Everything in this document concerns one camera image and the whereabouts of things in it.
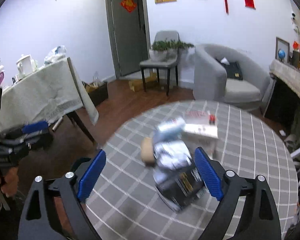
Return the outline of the black silver snack bag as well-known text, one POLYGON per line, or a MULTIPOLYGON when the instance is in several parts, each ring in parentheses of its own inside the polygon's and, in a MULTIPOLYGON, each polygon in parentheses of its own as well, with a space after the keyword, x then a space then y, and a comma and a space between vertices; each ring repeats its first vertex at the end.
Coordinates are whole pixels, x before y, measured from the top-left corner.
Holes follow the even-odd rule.
POLYGON ((160 198, 179 213, 204 193, 204 182, 182 140, 159 142, 154 146, 153 179, 160 198))

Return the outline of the brown tape roll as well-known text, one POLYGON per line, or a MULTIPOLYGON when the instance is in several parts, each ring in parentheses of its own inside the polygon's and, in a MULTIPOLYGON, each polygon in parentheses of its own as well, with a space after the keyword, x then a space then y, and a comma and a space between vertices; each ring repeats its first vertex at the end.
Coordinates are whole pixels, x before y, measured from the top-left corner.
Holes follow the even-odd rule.
POLYGON ((155 164, 152 138, 146 137, 143 139, 141 143, 140 157, 146 166, 153 166, 155 164))

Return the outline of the dark wooden table leg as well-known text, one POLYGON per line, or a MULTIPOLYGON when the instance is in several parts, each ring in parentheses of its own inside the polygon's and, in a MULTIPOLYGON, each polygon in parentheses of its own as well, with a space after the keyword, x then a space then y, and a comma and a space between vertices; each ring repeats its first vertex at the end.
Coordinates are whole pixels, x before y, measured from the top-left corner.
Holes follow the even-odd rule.
POLYGON ((82 122, 82 120, 80 119, 80 117, 75 111, 66 114, 66 116, 69 118, 69 120, 73 125, 77 125, 81 129, 81 131, 93 143, 93 145, 96 145, 96 140, 90 134, 89 130, 86 128, 86 126, 84 125, 84 123, 82 122))

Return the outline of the white printed leaflet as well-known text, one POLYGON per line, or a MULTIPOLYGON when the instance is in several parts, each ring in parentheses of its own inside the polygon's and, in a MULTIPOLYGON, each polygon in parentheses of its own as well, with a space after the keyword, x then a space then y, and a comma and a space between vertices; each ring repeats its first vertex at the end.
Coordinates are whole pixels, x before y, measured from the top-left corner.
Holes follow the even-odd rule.
POLYGON ((183 132, 198 137, 218 139, 217 118, 209 111, 190 111, 183 115, 183 132))

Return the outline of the white electric kettle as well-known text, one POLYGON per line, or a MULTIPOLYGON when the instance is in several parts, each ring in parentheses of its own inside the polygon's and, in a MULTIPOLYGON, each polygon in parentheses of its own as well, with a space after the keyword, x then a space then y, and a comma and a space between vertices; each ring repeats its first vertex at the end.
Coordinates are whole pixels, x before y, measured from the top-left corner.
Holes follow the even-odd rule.
POLYGON ((21 58, 16 62, 18 69, 18 80, 22 80, 26 76, 34 73, 37 70, 37 62, 33 59, 33 57, 28 55, 21 55, 21 58))

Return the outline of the blue tissue pack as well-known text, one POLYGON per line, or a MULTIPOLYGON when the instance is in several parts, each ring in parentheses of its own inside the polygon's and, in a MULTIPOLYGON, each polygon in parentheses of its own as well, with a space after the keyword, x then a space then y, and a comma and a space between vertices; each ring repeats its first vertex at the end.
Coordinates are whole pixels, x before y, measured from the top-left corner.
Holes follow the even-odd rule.
POLYGON ((153 135, 154 144, 175 139, 183 131, 185 124, 186 122, 182 117, 158 124, 153 135))

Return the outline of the dark box with bottles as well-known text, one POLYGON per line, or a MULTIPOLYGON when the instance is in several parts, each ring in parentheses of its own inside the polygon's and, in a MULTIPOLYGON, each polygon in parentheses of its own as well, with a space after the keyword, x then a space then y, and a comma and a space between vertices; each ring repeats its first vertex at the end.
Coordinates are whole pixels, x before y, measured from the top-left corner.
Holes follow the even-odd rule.
POLYGON ((95 107, 108 99, 108 82, 99 78, 98 72, 93 75, 91 83, 82 82, 95 107))

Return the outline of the plastic bag on table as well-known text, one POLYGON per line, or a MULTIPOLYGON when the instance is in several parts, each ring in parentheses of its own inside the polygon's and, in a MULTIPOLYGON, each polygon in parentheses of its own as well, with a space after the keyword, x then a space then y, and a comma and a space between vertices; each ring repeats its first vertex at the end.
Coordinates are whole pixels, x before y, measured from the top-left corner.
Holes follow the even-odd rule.
POLYGON ((66 57, 66 47, 64 45, 53 48, 44 58, 44 65, 48 66, 66 57))

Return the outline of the black cushion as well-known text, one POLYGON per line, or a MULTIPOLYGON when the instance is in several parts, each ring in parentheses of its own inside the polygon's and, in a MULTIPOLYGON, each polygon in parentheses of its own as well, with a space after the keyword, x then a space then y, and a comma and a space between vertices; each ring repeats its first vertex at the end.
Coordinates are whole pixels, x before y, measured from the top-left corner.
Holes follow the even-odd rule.
POLYGON ((220 63, 224 69, 226 70, 227 78, 234 79, 234 80, 243 80, 243 74, 241 67, 238 61, 229 62, 225 57, 222 58, 220 61, 216 59, 218 63, 220 63))

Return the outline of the potted green plant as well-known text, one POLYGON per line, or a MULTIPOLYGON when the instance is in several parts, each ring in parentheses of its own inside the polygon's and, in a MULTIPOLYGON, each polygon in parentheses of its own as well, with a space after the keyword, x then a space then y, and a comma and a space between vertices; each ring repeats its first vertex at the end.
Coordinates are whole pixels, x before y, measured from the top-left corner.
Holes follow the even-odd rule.
POLYGON ((192 43, 179 40, 154 41, 149 50, 150 59, 154 62, 163 62, 177 56, 179 49, 193 48, 192 43))

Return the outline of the small blue globe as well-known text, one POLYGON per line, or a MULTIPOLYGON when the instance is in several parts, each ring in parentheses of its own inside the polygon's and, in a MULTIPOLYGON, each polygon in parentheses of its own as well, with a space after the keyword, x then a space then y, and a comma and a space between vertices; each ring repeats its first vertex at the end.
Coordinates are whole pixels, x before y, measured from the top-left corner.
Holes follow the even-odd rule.
POLYGON ((285 52, 284 52, 282 49, 279 49, 278 52, 277 52, 277 58, 278 58, 281 62, 284 62, 285 57, 286 57, 285 52))

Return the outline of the grey dining chair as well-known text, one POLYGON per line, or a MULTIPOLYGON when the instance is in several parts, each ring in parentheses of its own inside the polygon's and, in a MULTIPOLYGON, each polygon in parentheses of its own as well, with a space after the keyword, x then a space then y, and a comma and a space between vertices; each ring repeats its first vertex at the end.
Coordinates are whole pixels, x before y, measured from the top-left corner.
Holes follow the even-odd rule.
POLYGON ((153 46, 149 50, 149 59, 139 63, 142 76, 143 90, 147 91, 145 70, 155 69, 157 82, 160 84, 160 70, 166 70, 166 95, 170 92, 171 69, 175 70, 176 85, 178 86, 178 48, 173 48, 179 40, 176 30, 162 30, 156 33, 153 46))

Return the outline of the framed picture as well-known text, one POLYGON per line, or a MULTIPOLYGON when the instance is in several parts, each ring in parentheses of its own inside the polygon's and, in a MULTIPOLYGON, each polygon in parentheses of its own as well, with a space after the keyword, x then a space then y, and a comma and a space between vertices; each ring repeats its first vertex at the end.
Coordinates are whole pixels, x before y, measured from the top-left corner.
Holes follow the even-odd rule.
POLYGON ((287 41, 276 37, 275 59, 282 63, 288 63, 290 45, 287 41))

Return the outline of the red diamond door sticker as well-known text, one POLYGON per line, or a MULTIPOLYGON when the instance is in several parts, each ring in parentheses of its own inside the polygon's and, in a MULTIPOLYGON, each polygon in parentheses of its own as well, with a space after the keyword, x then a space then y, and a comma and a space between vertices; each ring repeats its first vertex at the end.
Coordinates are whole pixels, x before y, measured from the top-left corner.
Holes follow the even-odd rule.
POLYGON ((138 4, 134 2, 134 0, 122 0, 120 4, 129 13, 133 12, 138 7, 138 4))

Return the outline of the grey door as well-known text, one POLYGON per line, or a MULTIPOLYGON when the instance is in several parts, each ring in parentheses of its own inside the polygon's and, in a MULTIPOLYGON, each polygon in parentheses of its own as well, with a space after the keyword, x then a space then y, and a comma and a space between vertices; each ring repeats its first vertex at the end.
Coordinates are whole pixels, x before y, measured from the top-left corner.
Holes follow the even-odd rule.
POLYGON ((105 0, 110 48, 117 79, 127 79, 140 71, 139 63, 149 57, 149 24, 146 0, 134 0, 131 13, 122 0, 105 0))

